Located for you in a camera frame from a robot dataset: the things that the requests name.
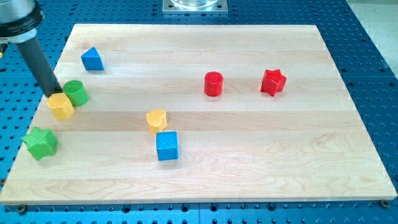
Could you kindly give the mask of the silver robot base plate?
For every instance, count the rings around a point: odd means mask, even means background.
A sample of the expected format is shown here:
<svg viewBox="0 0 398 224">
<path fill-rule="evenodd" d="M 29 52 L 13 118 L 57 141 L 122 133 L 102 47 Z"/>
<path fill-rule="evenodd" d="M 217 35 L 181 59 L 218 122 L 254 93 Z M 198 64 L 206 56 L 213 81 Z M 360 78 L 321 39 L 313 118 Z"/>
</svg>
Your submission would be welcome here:
<svg viewBox="0 0 398 224">
<path fill-rule="evenodd" d="M 163 14 L 226 14 L 227 0 L 163 0 Z"/>
</svg>

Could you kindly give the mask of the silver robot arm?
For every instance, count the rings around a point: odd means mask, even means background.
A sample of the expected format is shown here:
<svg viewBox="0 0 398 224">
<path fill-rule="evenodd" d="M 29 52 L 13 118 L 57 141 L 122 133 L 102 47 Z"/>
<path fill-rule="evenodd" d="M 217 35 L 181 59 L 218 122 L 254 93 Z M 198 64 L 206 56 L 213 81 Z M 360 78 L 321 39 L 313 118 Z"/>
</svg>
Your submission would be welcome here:
<svg viewBox="0 0 398 224">
<path fill-rule="evenodd" d="M 1 0 L 1 54 L 15 44 L 43 94 L 50 97 L 62 87 L 36 38 L 43 19 L 37 0 Z"/>
</svg>

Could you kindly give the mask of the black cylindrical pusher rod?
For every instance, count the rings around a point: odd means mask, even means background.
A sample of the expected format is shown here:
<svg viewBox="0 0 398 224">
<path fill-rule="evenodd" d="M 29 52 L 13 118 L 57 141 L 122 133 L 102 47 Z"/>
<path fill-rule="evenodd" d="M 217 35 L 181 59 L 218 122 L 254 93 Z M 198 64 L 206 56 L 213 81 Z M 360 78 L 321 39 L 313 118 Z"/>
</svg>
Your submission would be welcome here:
<svg viewBox="0 0 398 224">
<path fill-rule="evenodd" d="M 54 93 L 61 93 L 60 86 L 49 61 L 42 50 L 39 41 L 33 37 L 25 42 L 16 44 L 26 65 L 32 72 L 43 94 L 50 97 Z"/>
</svg>

